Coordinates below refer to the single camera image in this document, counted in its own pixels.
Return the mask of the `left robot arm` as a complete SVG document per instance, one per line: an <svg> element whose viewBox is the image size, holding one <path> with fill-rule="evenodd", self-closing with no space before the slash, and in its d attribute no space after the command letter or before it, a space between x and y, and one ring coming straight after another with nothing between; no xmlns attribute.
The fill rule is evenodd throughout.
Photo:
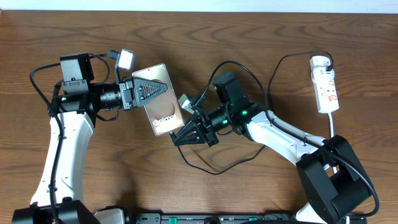
<svg viewBox="0 0 398 224"><path fill-rule="evenodd" d="M14 211L13 223L135 223L127 209L110 206L91 212L83 203L83 176L88 143L100 110L139 108L165 93L167 85L143 78L121 78L134 58L130 50L110 50L115 60L115 82L94 82L91 59L103 55L82 53L60 57L63 78L51 100L44 98L50 116L51 137L40 184L30 206Z"/></svg>

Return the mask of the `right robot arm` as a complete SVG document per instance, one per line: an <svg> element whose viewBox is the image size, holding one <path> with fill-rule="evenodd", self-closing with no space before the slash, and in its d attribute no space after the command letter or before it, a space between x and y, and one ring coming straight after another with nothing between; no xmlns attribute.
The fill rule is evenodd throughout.
<svg viewBox="0 0 398 224"><path fill-rule="evenodd" d="M354 209L376 192L350 143L306 133L279 119L265 105L251 102L232 72L216 76L213 85L221 105L207 112L201 96L182 95L180 107L191 119L171 138L175 146L218 144L216 132L228 126L238 135L267 146L291 162L298 171L308 200L295 218L301 222L354 223L365 214Z"/></svg>

